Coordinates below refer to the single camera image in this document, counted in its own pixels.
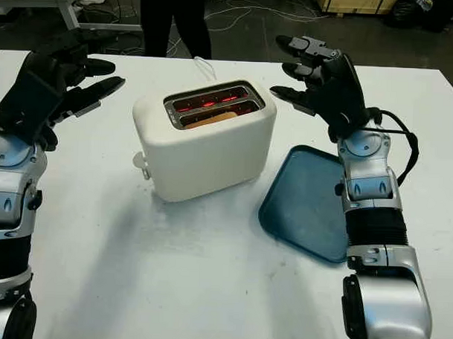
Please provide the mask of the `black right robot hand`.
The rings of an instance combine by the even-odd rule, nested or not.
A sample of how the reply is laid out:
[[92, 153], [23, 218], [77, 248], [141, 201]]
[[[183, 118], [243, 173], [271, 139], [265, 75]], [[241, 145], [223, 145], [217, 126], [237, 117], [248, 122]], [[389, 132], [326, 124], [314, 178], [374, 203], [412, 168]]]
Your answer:
[[270, 92], [293, 108], [308, 115], [319, 115], [328, 125], [331, 142], [347, 139], [370, 121], [362, 86], [352, 60], [339, 49], [308, 36], [276, 37], [278, 47], [298, 58], [299, 63], [283, 63], [289, 77], [305, 84], [305, 90], [281, 85]]

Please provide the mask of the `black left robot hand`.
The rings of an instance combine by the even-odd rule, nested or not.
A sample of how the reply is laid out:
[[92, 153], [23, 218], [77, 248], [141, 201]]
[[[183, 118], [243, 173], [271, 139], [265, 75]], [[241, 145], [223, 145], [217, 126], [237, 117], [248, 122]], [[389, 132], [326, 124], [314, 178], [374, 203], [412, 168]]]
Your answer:
[[49, 126], [91, 112], [126, 82], [114, 75], [114, 63], [89, 56], [112, 38], [108, 32], [75, 28], [47, 39], [26, 56], [20, 71], [36, 75], [60, 97]]

